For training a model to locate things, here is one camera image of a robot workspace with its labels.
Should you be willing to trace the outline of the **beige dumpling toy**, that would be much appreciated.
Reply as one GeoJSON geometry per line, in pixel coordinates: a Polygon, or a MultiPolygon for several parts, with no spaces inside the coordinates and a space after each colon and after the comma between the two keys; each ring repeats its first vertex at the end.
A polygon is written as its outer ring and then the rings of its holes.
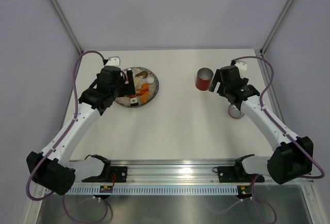
{"type": "Polygon", "coordinates": [[[139,79],[138,78],[134,78],[134,86],[137,87],[139,85],[139,79]]]}

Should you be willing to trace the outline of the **red cylindrical tin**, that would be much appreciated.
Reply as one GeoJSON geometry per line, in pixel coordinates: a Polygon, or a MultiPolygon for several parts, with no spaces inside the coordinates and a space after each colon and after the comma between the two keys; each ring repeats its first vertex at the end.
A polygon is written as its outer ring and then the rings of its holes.
{"type": "Polygon", "coordinates": [[[198,70],[195,80],[195,86],[200,91],[208,91],[213,79],[213,71],[209,68],[198,70]]]}

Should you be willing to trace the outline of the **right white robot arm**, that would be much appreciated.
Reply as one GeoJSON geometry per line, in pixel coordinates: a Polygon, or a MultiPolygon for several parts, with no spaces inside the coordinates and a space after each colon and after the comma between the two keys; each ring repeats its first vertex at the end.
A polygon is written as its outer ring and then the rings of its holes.
{"type": "Polygon", "coordinates": [[[313,142],[299,137],[286,128],[274,113],[261,104],[260,93],[242,78],[238,67],[225,66],[218,69],[209,91],[225,97],[241,113],[247,116],[264,135],[273,153],[269,157],[250,154],[235,161],[234,175],[240,181],[251,175],[265,175],[276,183],[284,184],[303,177],[312,170],[313,142]]]}

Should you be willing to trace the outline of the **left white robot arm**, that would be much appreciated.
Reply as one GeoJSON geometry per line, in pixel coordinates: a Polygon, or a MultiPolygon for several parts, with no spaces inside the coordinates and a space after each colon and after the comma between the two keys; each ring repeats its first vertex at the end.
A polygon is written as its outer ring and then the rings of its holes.
{"type": "Polygon", "coordinates": [[[97,78],[75,98],[73,117],[62,127],[41,152],[31,152],[27,158],[28,182],[37,183],[51,193],[65,195],[75,182],[108,182],[112,180],[111,161],[91,155],[70,162],[71,155],[89,128],[118,97],[133,95],[134,77],[131,70],[122,72],[116,66],[105,66],[97,78]]]}

